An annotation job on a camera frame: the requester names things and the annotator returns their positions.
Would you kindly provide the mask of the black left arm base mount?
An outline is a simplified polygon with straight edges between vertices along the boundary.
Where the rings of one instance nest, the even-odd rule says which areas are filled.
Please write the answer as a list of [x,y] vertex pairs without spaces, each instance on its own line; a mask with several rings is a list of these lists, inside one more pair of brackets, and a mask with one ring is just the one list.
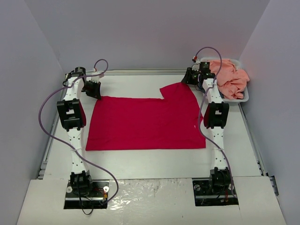
[[[106,209],[109,192],[108,180],[94,180],[92,190],[90,192],[81,192],[82,207],[84,210]],[[67,184],[65,202],[65,210],[81,209],[78,192],[71,187],[70,181]]]

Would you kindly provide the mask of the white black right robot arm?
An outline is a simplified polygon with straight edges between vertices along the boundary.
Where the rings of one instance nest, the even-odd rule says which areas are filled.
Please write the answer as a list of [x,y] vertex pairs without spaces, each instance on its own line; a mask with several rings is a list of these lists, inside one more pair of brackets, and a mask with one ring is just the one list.
[[231,169],[224,153],[224,128],[227,123],[229,104],[224,102],[217,86],[216,74],[210,71],[207,61],[193,60],[194,65],[187,68],[182,83],[203,89],[203,100],[208,100],[203,120],[198,121],[199,128],[206,128],[205,139],[212,144],[212,162],[208,189],[220,194],[232,181]]

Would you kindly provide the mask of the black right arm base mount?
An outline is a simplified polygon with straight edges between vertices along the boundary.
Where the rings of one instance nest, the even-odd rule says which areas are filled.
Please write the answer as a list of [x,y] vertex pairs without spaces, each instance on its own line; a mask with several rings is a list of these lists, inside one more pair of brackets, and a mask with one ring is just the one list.
[[196,207],[239,205],[229,186],[210,187],[209,179],[192,179]]

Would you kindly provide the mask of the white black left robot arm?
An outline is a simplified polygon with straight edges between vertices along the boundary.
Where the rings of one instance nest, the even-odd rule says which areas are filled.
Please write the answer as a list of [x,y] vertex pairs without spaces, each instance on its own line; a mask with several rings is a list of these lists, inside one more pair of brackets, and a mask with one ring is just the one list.
[[94,192],[94,183],[87,166],[78,155],[83,151],[83,133],[86,126],[86,116],[80,102],[80,95],[101,99],[101,82],[98,77],[86,78],[86,69],[76,67],[66,74],[67,91],[64,98],[57,102],[57,109],[62,127],[66,130],[71,149],[72,170],[70,186],[76,195],[89,196]]

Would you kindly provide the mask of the crimson red t shirt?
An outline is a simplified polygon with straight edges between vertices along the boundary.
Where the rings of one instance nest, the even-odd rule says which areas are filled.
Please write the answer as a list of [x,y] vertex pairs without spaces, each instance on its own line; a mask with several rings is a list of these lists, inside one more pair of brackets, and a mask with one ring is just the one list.
[[162,98],[104,96],[94,106],[87,151],[204,149],[197,99],[186,84],[160,88]]

